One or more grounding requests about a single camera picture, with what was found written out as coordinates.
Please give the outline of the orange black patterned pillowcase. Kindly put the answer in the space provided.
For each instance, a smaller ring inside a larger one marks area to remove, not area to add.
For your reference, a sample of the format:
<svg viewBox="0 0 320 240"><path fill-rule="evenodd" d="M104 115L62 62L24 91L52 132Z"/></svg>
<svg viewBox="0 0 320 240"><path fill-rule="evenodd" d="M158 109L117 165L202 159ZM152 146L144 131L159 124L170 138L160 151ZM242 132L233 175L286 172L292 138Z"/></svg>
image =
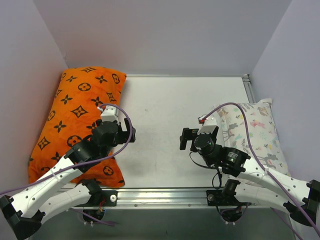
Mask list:
<svg viewBox="0 0 320 240"><path fill-rule="evenodd" d="M97 127L102 104L118 105L127 74L102 66L66 69L52 107L28 162L34 183Z"/></svg>

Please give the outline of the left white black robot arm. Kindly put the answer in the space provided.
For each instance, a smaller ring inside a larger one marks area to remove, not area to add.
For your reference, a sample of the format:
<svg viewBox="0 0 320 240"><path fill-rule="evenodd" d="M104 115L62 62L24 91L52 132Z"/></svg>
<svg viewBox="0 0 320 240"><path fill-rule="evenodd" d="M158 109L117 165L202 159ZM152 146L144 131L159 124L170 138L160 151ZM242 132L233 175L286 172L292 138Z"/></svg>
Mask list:
<svg viewBox="0 0 320 240"><path fill-rule="evenodd" d="M95 206L101 201L102 190L95 180L86 179L64 193L58 191L100 162L113 158L112 148L126 148L135 141L131 119L126 117L124 122L126 131L117 121L101 121L91 135L72 146L37 181L17 188L13 196L1 194L0 210L18 240L28 239L61 212L83 204Z"/></svg>

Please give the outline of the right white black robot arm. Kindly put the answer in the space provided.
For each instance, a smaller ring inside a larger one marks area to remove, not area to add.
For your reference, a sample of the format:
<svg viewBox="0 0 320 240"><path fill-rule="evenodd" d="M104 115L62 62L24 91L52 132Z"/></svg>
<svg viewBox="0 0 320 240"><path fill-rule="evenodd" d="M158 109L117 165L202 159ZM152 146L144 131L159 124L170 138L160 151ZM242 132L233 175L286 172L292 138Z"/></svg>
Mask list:
<svg viewBox="0 0 320 240"><path fill-rule="evenodd" d="M246 152L216 143L218 127L209 132L198 128L184 128L179 148L198 153L205 169L215 169L229 179L222 190L222 200L232 205L260 204L289 214L294 221L309 227L316 225L320 207L320 183L290 177L259 163Z"/></svg>

